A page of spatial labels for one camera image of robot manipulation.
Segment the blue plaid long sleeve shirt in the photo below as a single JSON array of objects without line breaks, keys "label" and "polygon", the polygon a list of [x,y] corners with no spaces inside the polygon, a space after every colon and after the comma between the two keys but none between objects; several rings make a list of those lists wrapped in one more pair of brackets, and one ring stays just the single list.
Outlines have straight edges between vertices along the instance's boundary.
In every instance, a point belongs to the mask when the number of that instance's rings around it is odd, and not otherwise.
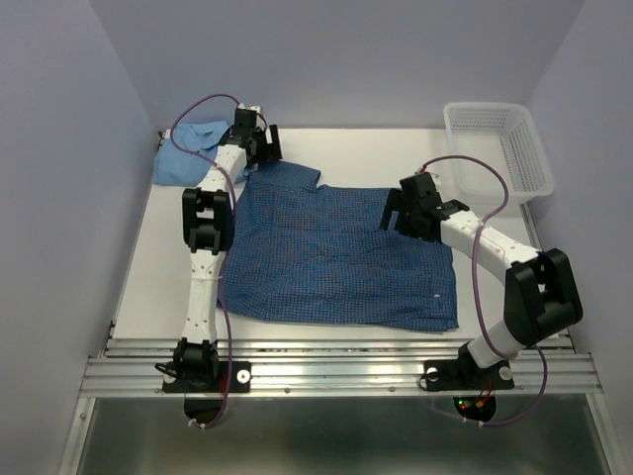
[{"label": "blue plaid long sleeve shirt", "polygon": [[249,175],[224,273],[228,309],[277,323],[457,329],[450,248],[380,230],[388,190],[319,179],[285,162]]}]

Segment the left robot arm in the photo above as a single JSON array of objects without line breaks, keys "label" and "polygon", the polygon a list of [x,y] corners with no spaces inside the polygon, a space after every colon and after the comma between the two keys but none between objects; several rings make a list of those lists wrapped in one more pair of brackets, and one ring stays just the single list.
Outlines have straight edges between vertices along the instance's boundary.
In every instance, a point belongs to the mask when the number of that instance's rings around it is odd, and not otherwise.
[{"label": "left robot arm", "polygon": [[240,104],[217,143],[210,170],[199,184],[183,190],[183,240],[190,251],[191,280],[184,327],[163,369],[165,392],[220,392],[226,383],[228,362],[219,357],[216,306],[234,237],[234,184],[243,170],[281,158],[278,130],[268,127],[259,106]]}]

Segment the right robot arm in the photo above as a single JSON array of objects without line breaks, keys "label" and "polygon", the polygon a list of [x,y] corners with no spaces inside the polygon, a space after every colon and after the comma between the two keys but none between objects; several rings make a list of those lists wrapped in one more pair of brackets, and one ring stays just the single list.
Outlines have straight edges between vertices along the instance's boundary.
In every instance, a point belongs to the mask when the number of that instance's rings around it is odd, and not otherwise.
[{"label": "right robot arm", "polygon": [[406,237],[439,242],[471,259],[471,273],[485,268],[503,286],[502,318],[463,345],[453,361],[436,364],[433,377],[477,386],[491,368],[577,324],[584,310],[569,257],[540,250],[488,226],[458,200],[445,201],[432,175],[419,173],[390,190],[380,222]]}]

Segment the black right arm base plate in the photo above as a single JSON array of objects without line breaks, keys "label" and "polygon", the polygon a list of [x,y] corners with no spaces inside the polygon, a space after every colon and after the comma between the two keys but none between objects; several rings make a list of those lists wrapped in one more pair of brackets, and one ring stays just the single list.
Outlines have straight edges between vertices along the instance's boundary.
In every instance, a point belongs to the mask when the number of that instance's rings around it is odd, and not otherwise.
[{"label": "black right arm base plate", "polygon": [[507,360],[480,368],[462,358],[425,361],[417,385],[427,392],[511,390],[515,387]]}]

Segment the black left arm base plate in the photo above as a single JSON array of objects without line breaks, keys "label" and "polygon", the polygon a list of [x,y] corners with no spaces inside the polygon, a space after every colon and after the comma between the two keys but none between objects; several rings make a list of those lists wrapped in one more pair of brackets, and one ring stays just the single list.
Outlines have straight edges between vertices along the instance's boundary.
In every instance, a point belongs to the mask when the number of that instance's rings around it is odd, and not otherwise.
[{"label": "black left arm base plate", "polygon": [[163,376],[162,391],[166,394],[246,394],[250,392],[252,365],[248,361],[233,361],[228,373],[228,362],[221,361],[218,376],[178,376],[172,362],[155,363]]}]

